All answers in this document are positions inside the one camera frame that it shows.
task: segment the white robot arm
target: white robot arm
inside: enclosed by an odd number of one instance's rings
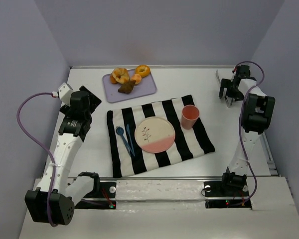
[[[51,223],[52,218],[56,225],[67,225],[72,220],[75,205],[86,194],[100,190],[100,178],[97,173],[82,172],[70,186],[67,185],[67,179],[75,155],[90,129],[91,114],[101,100],[84,86],[79,91],[73,91],[66,83],[52,95],[64,103],[60,111],[65,114],[53,154],[54,162],[52,160],[49,162],[36,189],[26,193],[25,203],[33,221]]]
[[[240,65],[235,69],[231,80],[222,79],[219,92],[219,98],[225,97],[228,107],[234,101],[241,101],[246,97],[241,111],[240,132],[247,155],[251,155],[257,140],[269,127],[275,105],[275,98],[264,94],[256,84],[256,79],[250,76],[249,66]],[[242,145],[238,142],[234,157],[222,177],[223,188],[243,190],[247,171],[248,162]]]

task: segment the black and white striped placemat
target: black and white striped placemat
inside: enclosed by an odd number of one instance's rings
[[[214,152],[215,148],[210,142],[200,118],[190,130],[181,127],[181,111],[186,105],[194,105],[191,95],[143,106],[108,111],[107,124],[113,162],[113,177],[132,176]],[[136,144],[134,137],[136,127],[145,118],[153,116],[168,120],[175,129],[175,142],[172,147],[167,151],[155,154],[143,151]],[[124,137],[131,145],[130,138],[126,135],[127,124],[130,127],[135,151],[135,156],[131,155],[131,157],[122,139],[115,133],[117,126],[124,128]]]

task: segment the plate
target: plate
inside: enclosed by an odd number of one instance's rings
[[[149,117],[135,130],[139,147],[149,153],[168,150],[175,141],[175,130],[170,122],[160,117]]]
[[[135,73],[135,69],[128,70],[130,77]],[[148,76],[142,78],[142,81],[134,86],[134,89],[129,94],[119,93],[118,89],[121,84],[112,84],[110,81],[110,74],[103,76],[103,87],[106,100],[109,103],[126,101],[137,97],[148,96],[156,92],[156,84],[153,75],[150,73]]]

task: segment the blue spoon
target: blue spoon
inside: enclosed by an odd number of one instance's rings
[[[128,133],[129,138],[130,138],[132,155],[135,157],[135,152],[134,152],[134,147],[133,147],[133,142],[132,142],[132,137],[131,137],[129,124],[126,125],[126,132]]]
[[[123,134],[124,134],[124,129],[123,129],[122,127],[120,127],[120,126],[117,126],[117,127],[116,127],[116,133],[117,133],[119,136],[121,136],[121,138],[122,138],[122,140],[123,140],[123,143],[124,143],[124,145],[125,145],[125,147],[126,147],[126,150],[128,151],[129,155],[131,156],[131,153],[130,153],[131,148],[130,148],[130,146],[129,146],[129,143],[126,141],[126,139],[125,139],[124,136],[123,136]]]

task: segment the gray wall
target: gray wall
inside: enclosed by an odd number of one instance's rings
[[[28,96],[53,91],[69,68],[33,0],[0,0],[0,239],[18,238],[24,195],[43,170],[45,153],[16,123]],[[50,144],[60,103],[49,96],[26,105],[25,127]]]
[[[35,0],[78,65],[235,64],[250,59],[283,0]]]
[[[267,130],[278,172],[287,176],[299,212],[299,0],[287,0],[253,56],[266,73],[262,89],[276,98]]]

